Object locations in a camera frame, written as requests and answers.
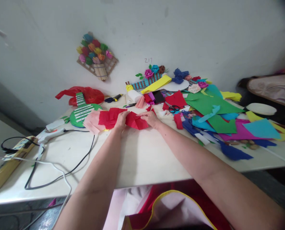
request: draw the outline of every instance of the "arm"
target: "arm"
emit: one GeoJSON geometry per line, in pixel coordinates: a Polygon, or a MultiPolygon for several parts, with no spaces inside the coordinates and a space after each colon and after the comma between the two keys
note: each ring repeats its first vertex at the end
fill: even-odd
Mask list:
{"type": "Polygon", "coordinates": [[[120,139],[128,113],[119,114],[115,128],[90,163],[62,211],[55,230],[103,228],[116,185],[120,139]]]}
{"type": "Polygon", "coordinates": [[[285,210],[250,180],[162,123],[153,112],[138,116],[159,131],[176,158],[235,229],[285,229],[285,210]]]}

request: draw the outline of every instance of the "table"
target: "table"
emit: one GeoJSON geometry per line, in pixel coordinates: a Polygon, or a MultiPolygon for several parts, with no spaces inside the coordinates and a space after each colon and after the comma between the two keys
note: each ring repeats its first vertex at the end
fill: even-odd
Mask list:
{"type": "MultiPolygon", "coordinates": [[[[103,109],[108,110],[110,107],[122,108],[124,104],[124,98],[121,98],[117,102],[103,103],[101,106],[103,109]]],[[[69,116],[74,108],[69,109],[62,116],[69,116]]],[[[160,116],[159,111],[162,110],[162,105],[156,105],[153,106],[153,108],[158,117],[164,123],[197,142],[197,139],[191,136],[185,129],[176,129],[176,125],[171,114],[165,115],[164,117],[160,116]]],[[[135,113],[146,111],[145,109],[137,109],[135,107],[131,107],[129,110],[135,113]]],[[[65,129],[79,129],[73,127],[70,123],[65,124],[64,127],[65,129]]],[[[73,188],[72,192],[75,190],[87,167],[109,133],[110,131],[96,135],[90,155],[82,162],[74,173],[67,176],[67,179],[73,188]]],[[[49,162],[59,163],[59,168],[64,171],[70,171],[88,152],[92,139],[93,134],[91,133],[65,133],[64,135],[51,139],[46,144],[46,151],[44,152],[42,159],[49,162]]],[[[285,142],[274,142],[278,145],[268,148],[285,158],[285,142]]],[[[206,146],[209,151],[239,172],[285,167],[284,161],[262,148],[251,150],[249,148],[243,149],[241,145],[234,147],[241,149],[254,158],[250,160],[232,161],[223,155],[218,145],[208,144],[206,146]]],[[[35,159],[37,151],[38,147],[34,147],[27,156],[27,159],[35,159]]],[[[45,188],[25,190],[24,185],[32,171],[32,165],[33,163],[30,162],[22,162],[19,165],[13,175],[0,189],[0,204],[62,197],[67,195],[69,188],[63,179],[45,188]]],[[[30,185],[33,187],[43,185],[58,176],[60,176],[60,172],[53,169],[50,165],[38,164],[30,185]]],[[[117,177],[117,188],[186,180],[190,178],[191,176],[175,158],[164,139],[156,130],[152,128],[136,130],[126,127],[122,134],[121,161],[117,177]]]]}

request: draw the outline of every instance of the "scissors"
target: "scissors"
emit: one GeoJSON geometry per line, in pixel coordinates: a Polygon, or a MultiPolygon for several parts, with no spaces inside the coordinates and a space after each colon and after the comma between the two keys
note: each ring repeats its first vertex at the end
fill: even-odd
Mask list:
{"type": "Polygon", "coordinates": [[[177,105],[170,105],[167,102],[165,102],[169,107],[168,107],[168,111],[171,113],[176,113],[178,111],[180,111],[180,107],[177,105]]]}

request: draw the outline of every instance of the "hand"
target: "hand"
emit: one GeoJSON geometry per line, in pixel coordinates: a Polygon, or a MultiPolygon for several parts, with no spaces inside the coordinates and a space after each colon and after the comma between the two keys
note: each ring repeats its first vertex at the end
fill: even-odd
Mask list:
{"type": "Polygon", "coordinates": [[[130,111],[123,111],[118,114],[117,122],[115,124],[115,129],[119,131],[123,131],[126,125],[126,116],[130,113],[130,111]]]}
{"type": "Polygon", "coordinates": [[[143,112],[140,114],[137,114],[136,116],[140,117],[141,119],[147,121],[147,123],[154,129],[157,129],[159,124],[162,122],[157,118],[157,116],[154,114],[154,112],[143,112]]]}

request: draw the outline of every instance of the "red plastic bag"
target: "red plastic bag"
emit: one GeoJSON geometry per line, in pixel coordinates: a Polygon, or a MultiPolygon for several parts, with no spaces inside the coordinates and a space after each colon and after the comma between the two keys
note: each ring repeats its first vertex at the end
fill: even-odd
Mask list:
{"type": "Polygon", "coordinates": [[[86,104],[100,104],[104,101],[104,94],[100,90],[80,86],[63,90],[57,94],[55,98],[61,99],[64,95],[71,96],[72,98],[69,100],[69,105],[77,106],[75,95],[79,92],[83,93],[86,104]]]}

